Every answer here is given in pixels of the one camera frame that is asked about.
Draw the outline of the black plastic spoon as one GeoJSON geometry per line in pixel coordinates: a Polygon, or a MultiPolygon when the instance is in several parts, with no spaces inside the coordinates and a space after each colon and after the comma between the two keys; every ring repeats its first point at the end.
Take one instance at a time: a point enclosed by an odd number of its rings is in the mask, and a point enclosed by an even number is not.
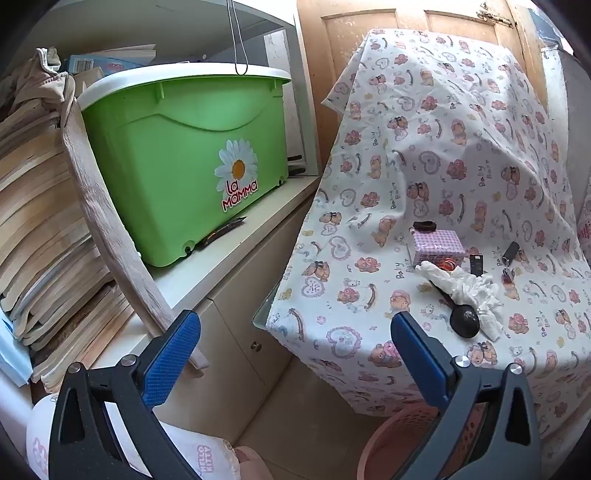
{"type": "Polygon", "coordinates": [[[471,339],[480,332],[480,319],[476,310],[467,304],[458,304],[443,289],[431,281],[446,304],[451,308],[449,323],[452,330],[464,339],[471,339]]]}

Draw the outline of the white tissue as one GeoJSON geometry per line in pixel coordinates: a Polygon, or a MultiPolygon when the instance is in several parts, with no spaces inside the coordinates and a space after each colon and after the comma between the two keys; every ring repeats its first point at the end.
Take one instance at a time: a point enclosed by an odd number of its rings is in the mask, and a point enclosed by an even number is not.
{"type": "Polygon", "coordinates": [[[503,302],[498,298],[499,286],[490,274],[476,276],[461,267],[443,270],[430,261],[422,261],[415,271],[432,282],[457,305],[472,307],[480,321],[480,331],[497,341],[504,327],[503,302]]]}

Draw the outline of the black sachet packet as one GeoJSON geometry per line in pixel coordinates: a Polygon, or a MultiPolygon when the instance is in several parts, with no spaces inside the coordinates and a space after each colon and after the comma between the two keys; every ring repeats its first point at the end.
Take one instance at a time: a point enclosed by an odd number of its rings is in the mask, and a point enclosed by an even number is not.
{"type": "Polygon", "coordinates": [[[484,273],[484,260],[481,254],[470,255],[470,272],[476,277],[480,277],[484,273]]]}

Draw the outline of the black cylinder keychain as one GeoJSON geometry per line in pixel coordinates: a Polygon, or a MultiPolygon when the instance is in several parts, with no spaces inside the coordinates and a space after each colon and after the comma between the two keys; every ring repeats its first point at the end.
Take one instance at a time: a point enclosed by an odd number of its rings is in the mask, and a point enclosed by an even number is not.
{"type": "Polygon", "coordinates": [[[503,253],[503,255],[501,256],[502,264],[504,266],[509,267],[511,265],[511,263],[513,262],[513,260],[515,259],[515,257],[517,256],[519,250],[520,250],[520,245],[517,242],[512,241],[511,244],[507,247],[507,249],[503,253]]]}

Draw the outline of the pink checkered tissue pack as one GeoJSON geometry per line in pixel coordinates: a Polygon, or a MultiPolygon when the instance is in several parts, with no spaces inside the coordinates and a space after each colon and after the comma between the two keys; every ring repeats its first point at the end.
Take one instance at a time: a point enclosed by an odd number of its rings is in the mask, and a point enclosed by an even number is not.
{"type": "Polygon", "coordinates": [[[466,256],[466,249],[457,233],[441,229],[432,232],[415,230],[412,233],[409,252],[414,265],[423,261],[438,264],[449,259],[460,265],[466,256]]]}

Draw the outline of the pink plastic trash basket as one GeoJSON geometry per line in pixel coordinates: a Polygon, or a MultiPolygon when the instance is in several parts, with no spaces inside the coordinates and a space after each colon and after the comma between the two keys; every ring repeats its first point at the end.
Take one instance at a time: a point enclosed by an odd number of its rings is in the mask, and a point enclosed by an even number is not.
{"type": "MultiPolygon", "coordinates": [[[[356,468],[356,478],[361,480],[391,479],[427,436],[438,413],[437,408],[427,404],[416,404],[406,406],[385,421],[363,448],[356,468]]],[[[442,471],[443,476],[455,473],[468,459],[479,433],[484,413],[484,404],[477,404],[472,409],[461,439],[442,471]]]]}

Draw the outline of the wooden plank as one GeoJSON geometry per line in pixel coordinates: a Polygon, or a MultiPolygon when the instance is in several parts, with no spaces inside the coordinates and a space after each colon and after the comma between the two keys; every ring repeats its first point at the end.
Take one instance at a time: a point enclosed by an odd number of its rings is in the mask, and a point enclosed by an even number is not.
{"type": "Polygon", "coordinates": [[[175,319],[111,200],[85,129],[80,106],[63,107],[62,143],[82,213],[95,245],[135,314],[152,336],[175,319]]]}

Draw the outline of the stack of old books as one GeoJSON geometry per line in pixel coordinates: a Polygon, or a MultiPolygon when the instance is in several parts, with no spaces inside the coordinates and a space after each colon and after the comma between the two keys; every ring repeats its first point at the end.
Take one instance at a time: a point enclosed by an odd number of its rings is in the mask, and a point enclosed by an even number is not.
{"type": "Polygon", "coordinates": [[[87,226],[62,142],[75,91],[60,74],[1,123],[1,310],[32,364],[59,390],[68,366],[90,367],[133,314],[87,226]]]}

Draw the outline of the white cabinet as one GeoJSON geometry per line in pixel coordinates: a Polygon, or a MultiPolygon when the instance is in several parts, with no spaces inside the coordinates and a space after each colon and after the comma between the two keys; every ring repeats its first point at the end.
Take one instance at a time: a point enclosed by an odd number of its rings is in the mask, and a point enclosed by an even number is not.
{"type": "Polygon", "coordinates": [[[245,210],[245,224],[152,276],[174,312],[201,321],[199,364],[184,367],[163,422],[238,439],[287,367],[291,355],[252,322],[280,281],[318,180],[301,177],[245,210]]]}

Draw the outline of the teddy bear print cloth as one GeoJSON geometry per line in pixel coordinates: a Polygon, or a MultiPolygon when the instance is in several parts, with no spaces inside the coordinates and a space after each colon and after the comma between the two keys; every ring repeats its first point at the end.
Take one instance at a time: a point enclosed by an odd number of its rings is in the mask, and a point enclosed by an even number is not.
{"type": "Polygon", "coordinates": [[[590,390],[590,267],[564,158],[512,53],[375,29],[325,104],[342,122],[267,330],[356,412],[388,416],[419,399],[390,334],[407,311],[477,366],[522,365],[541,433],[558,430],[590,390]],[[418,221],[483,256],[503,302],[497,341],[452,330],[410,258],[418,221]]]}

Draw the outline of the green plastic storage box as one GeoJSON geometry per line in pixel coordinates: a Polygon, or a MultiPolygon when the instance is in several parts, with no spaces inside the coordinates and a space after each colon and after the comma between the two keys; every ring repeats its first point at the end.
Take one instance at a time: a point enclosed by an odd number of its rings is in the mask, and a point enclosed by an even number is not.
{"type": "Polygon", "coordinates": [[[228,63],[153,65],[78,97],[116,210],[142,260],[164,267],[287,180],[290,75],[228,63]]]}

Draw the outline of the wooden door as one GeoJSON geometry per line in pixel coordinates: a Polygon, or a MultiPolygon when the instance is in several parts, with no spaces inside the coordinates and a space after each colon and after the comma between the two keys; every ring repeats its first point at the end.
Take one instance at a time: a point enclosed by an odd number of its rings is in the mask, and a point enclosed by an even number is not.
{"type": "Polygon", "coordinates": [[[531,1],[506,0],[298,1],[322,162],[328,161],[339,128],[339,114],[322,106],[322,100],[375,28],[435,31],[505,46],[546,105],[541,42],[529,12],[533,7],[531,1]]]}

